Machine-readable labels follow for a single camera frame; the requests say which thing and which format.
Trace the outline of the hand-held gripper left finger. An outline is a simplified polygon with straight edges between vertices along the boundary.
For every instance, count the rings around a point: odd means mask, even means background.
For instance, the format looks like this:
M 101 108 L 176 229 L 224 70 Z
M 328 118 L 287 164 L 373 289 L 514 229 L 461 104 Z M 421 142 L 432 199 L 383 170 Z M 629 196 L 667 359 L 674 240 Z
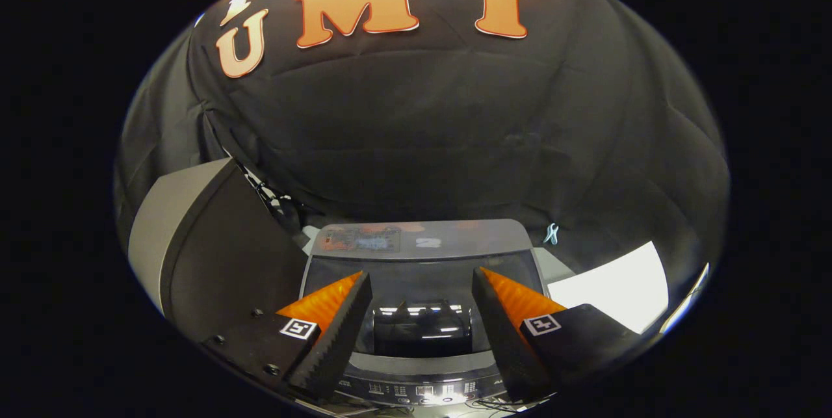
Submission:
M 318 404 L 330 400 L 344 376 L 371 300 L 371 275 L 356 272 L 201 345 L 256 385 Z

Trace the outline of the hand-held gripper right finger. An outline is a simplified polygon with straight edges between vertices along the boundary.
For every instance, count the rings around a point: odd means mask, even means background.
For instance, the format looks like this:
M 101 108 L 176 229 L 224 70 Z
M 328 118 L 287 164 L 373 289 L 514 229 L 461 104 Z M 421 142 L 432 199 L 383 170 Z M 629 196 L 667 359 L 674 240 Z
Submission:
M 600 382 L 644 350 L 641 334 L 597 307 L 565 307 L 486 267 L 473 270 L 471 294 L 514 402 Z

